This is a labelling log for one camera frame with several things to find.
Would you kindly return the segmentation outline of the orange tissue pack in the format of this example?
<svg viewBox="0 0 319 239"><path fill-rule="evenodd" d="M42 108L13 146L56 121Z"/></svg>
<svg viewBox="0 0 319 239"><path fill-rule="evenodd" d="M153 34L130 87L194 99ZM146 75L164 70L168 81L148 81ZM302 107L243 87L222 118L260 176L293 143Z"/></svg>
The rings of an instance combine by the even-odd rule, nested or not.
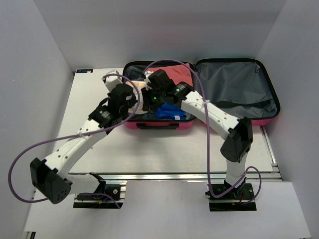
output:
<svg viewBox="0 0 319 239"><path fill-rule="evenodd" d="M138 91L136 91L136 89L130 82L126 81L126 84L133 88L133 93L135 94L136 99L138 99L138 95L140 96L140 104L137 107L137 103L135 103L135 105L129 109L129 112L132 113L135 109L137 109L136 114L144 114L146 113L146 111L143 111L144 99L143 99L142 89L146 89L147 83L144 81L132 81L132 82L137 87Z"/></svg>

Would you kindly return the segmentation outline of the salmon pink garment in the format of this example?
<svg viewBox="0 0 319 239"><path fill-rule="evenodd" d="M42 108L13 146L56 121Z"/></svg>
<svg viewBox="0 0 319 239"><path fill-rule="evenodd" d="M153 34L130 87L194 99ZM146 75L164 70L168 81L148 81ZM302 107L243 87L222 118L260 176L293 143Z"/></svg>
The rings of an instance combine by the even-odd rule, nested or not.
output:
<svg viewBox="0 0 319 239"><path fill-rule="evenodd" d="M190 86L193 86L193 79L191 76L191 72L188 68L183 65L174 65L164 67L165 72L169 76L170 79L177 85L181 82L185 82Z"/></svg>

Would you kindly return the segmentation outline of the royal blue towel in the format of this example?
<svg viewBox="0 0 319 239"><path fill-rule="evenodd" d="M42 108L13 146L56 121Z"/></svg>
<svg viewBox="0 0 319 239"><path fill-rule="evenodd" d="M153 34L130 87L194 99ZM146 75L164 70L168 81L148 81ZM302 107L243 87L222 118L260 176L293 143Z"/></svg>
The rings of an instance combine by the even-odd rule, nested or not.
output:
<svg viewBox="0 0 319 239"><path fill-rule="evenodd" d="M164 103L155 112L157 120L186 120L186 114L177 106Z"/></svg>

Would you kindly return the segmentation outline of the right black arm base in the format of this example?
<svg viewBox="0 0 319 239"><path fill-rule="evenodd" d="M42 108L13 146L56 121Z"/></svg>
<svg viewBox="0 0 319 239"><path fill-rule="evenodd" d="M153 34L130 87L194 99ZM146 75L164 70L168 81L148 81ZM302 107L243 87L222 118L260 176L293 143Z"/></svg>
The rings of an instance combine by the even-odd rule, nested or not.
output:
<svg viewBox="0 0 319 239"><path fill-rule="evenodd" d="M255 193L251 183L243 182L238 188L232 189L220 198L213 197L209 187L207 188L205 195L208 198L210 212L257 211Z"/></svg>

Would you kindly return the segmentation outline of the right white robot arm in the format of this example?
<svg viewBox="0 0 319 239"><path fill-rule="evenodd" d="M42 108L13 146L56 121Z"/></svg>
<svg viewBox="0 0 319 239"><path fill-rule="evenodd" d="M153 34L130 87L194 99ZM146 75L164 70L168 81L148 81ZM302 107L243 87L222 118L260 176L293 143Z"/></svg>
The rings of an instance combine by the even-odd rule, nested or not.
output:
<svg viewBox="0 0 319 239"><path fill-rule="evenodd" d="M253 142L251 120L224 112L186 82L175 84L162 69L143 75L147 84L143 89L144 110L152 111L164 103L174 105L209 124L224 140L220 152L226 159L225 192L232 199L238 198L243 193L245 163Z"/></svg>

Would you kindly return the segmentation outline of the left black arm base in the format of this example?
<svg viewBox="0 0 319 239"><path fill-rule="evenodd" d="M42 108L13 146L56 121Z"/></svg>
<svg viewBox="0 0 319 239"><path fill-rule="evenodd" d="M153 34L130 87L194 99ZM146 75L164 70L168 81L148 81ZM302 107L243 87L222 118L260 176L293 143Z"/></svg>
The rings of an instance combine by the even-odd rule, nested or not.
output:
<svg viewBox="0 0 319 239"><path fill-rule="evenodd" d="M126 182L106 180L98 174L75 175L73 208L120 209L124 203Z"/></svg>

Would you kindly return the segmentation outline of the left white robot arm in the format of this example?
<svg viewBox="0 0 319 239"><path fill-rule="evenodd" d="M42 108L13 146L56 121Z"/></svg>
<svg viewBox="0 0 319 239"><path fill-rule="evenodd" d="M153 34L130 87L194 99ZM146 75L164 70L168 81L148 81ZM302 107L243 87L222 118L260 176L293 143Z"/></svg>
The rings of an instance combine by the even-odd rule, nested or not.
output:
<svg viewBox="0 0 319 239"><path fill-rule="evenodd" d="M67 140L54 153L30 163L32 184L53 204L62 202L69 194L89 193L99 199L105 194L104 181L92 173L70 175L77 161L107 136L116 124L128 116L139 96L131 84L118 84L89 114L80 127L80 137Z"/></svg>

